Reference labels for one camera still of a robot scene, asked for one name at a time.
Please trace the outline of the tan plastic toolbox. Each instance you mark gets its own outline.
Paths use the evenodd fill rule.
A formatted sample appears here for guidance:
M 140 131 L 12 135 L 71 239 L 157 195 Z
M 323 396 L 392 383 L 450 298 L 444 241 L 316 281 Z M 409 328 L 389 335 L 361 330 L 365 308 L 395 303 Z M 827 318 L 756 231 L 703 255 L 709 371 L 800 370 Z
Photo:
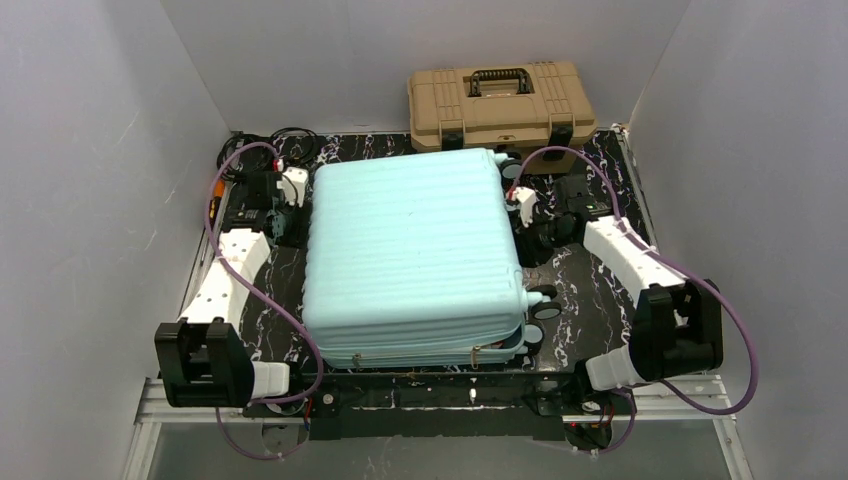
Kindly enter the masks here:
M 489 148 L 528 160 L 528 174 L 561 174 L 598 121 L 571 62 L 444 68 L 407 82 L 419 152 Z

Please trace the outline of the light blue suitcase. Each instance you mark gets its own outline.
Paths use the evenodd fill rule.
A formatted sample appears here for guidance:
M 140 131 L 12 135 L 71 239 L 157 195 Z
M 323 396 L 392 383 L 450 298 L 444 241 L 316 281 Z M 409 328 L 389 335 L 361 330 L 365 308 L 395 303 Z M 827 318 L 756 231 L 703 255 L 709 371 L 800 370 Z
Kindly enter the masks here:
M 540 296 L 522 283 L 501 164 L 477 148 L 314 176 L 302 321 L 337 369 L 505 363 Z

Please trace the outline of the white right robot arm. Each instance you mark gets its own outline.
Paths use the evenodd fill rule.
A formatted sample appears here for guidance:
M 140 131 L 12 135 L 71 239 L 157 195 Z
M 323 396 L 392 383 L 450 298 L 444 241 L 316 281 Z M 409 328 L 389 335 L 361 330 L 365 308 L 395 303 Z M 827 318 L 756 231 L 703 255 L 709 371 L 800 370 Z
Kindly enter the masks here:
M 555 200 L 555 213 L 547 217 L 536 208 L 535 190 L 507 192 L 521 263 L 539 266 L 555 249 L 580 245 L 614 274 L 635 306 L 625 346 L 575 365 L 577 392 L 587 396 L 719 367 L 721 305 L 708 286 L 655 259 L 629 222 L 598 202 L 579 178 L 557 180 Z

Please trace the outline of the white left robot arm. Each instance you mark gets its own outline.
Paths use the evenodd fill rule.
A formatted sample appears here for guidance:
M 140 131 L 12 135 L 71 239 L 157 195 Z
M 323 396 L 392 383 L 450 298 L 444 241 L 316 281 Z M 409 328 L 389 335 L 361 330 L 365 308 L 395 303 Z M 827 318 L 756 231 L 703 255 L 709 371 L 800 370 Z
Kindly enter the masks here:
M 166 398 L 173 407 L 245 407 L 282 397 L 285 363 L 254 361 L 240 337 L 250 286 L 272 246 L 291 238 L 309 174 L 302 168 L 254 174 L 242 198 L 220 215 L 218 249 L 198 292 L 174 322 L 159 325 L 155 349 Z

